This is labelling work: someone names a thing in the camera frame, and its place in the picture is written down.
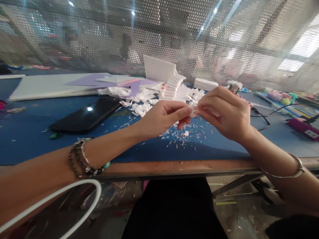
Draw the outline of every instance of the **smartphone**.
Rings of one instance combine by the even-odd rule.
[[[87,134],[121,107],[120,99],[105,97],[50,125],[58,133]]]

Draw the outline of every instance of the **black pants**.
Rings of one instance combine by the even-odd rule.
[[[151,180],[125,227],[126,238],[227,238],[206,178]]]

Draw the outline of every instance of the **metal mesh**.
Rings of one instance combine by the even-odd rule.
[[[315,0],[0,0],[0,33],[11,64],[144,76],[146,54],[190,83],[319,91]]]

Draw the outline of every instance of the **fingernail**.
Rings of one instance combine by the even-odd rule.
[[[192,113],[192,109],[190,107],[185,107],[184,110],[187,114]]]

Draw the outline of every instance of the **workbench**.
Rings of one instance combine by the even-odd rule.
[[[66,70],[25,70],[17,74],[68,74]],[[21,79],[0,80],[0,99],[7,100]],[[252,93],[240,93],[249,102],[269,107],[269,104]],[[6,110],[26,107],[13,114],[0,111],[0,165],[15,165],[39,155],[74,144],[79,137],[98,137],[127,127],[139,120],[128,108],[122,108],[106,119],[91,133],[64,134],[51,140],[54,134],[49,125],[68,114],[95,102],[99,97],[77,96],[9,102]],[[262,114],[270,109],[256,107]],[[286,116],[274,113],[267,118],[271,126],[261,133],[283,150],[300,157],[306,167],[319,169],[318,143],[285,124]],[[257,129],[267,124],[263,118],[252,117]],[[189,136],[183,137],[185,131]],[[260,175],[258,166],[239,144],[226,139],[215,127],[201,117],[192,119],[189,126],[178,131],[171,127],[161,136],[141,142],[112,160],[102,174],[110,180],[145,179],[171,176]]]

